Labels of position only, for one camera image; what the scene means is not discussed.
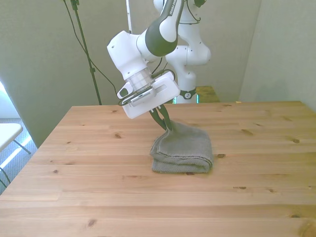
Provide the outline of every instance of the black pole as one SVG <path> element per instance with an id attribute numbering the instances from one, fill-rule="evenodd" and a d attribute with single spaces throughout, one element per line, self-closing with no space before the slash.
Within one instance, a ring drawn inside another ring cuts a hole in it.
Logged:
<path id="1" fill-rule="evenodd" d="M 78 21 L 78 25 L 79 25 L 79 29 L 80 29 L 80 33 L 81 33 L 81 38 L 82 38 L 84 50 L 85 50 L 85 53 L 86 53 L 87 58 L 88 58 L 88 63 L 89 63 L 89 67 L 90 67 L 90 72 L 91 72 L 92 79 L 93 79 L 93 83 L 94 83 L 95 92 L 97 93 L 99 105 L 102 105 L 101 98 L 100 98 L 100 93 L 99 93 L 99 89 L 98 89 L 98 85 L 97 85 L 97 81 L 96 81 L 95 75 L 94 75 L 94 73 L 95 73 L 95 68 L 94 68 L 94 67 L 92 66 L 92 64 L 91 64 L 91 59 L 90 59 L 90 56 L 89 56 L 87 44 L 86 44 L 86 42 L 85 42 L 85 38 L 84 38 L 84 35 L 83 35 L 83 30 L 82 30 L 81 22 L 80 22 L 79 15 L 78 15 L 78 7 L 77 7 L 77 5 L 79 5 L 79 0 L 70 0 L 70 1 L 71 1 L 71 5 L 72 5 L 72 7 L 73 7 L 73 10 L 75 11 L 76 18 L 77 18 L 77 21 Z"/>

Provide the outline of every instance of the white wall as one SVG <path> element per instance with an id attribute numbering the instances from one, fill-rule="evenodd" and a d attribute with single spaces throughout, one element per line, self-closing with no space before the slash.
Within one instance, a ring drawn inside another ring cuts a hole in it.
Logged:
<path id="1" fill-rule="evenodd" d="M 159 14 L 152 0 L 129 2 L 133 33 L 140 34 Z M 197 84 L 213 86 L 221 101 L 239 98 L 260 3 L 208 0 L 200 10 L 200 31 L 212 59 L 206 66 L 194 67 Z"/>
<path id="2" fill-rule="evenodd" d="M 79 14 L 91 58 L 120 88 L 106 46 L 128 30 L 125 0 L 80 0 Z M 71 106 L 98 104 L 87 58 L 62 0 L 0 1 L 0 22 L 0 77 L 39 146 Z M 111 85 L 96 77 L 102 102 L 117 103 Z"/>
<path id="3" fill-rule="evenodd" d="M 240 100 L 300 100 L 316 111 L 315 0 L 262 0 Z"/>
<path id="4" fill-rule="evenodd" d="M 14 105 L 12 104 L 4 86 L 0 81 L 0 119 L 17 119 L 20 118 Z"/>

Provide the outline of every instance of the wood grain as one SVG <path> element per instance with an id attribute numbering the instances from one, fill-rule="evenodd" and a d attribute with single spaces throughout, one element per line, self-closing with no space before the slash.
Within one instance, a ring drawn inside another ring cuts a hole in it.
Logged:
<path id="1" fill-rule="evenodd" d="M 72 107 L 0 196 L 1 237 L 315 237 L 316 114 L 300 102 L 166 105 L 206 130 L 209 174 L 158 174 L 162 129 Z"/>

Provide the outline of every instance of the robot logo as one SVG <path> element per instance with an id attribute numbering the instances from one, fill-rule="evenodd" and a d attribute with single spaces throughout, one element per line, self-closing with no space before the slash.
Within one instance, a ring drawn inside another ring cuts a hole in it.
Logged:
<path id="1" fill-rule="evenodd" d="M 176 6 L 176 4 L 177 4 L 177 0 L 174 0 L 174 1 L 173 1 L 173 4 L 172 4 L 172 7 L 171 7 L 171 10 L 170 10 L 169 16 L 172 16 L 172 15 L 173 15 L 174 7 Z"/>
<path id="2" fill-rule="evenodd" d="M 184 97 L 185 97 L 186 99 L 190 99 L 190 98 L 191 98 L 191 94 L 190 94 L 190 93 L 186 93 L 186 94 L 184 95 Z"/>

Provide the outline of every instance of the gray towel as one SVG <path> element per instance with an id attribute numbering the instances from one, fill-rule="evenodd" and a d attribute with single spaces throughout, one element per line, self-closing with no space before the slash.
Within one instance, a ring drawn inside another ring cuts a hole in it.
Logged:
<path id="1" fill-rule="evenodd" d="M 157 138 L 150 154 L 153 171 L 160 173 L 208 173 L 213 165 L 208 134 L 195 127 L 171 121 L 172 131 Z"/>

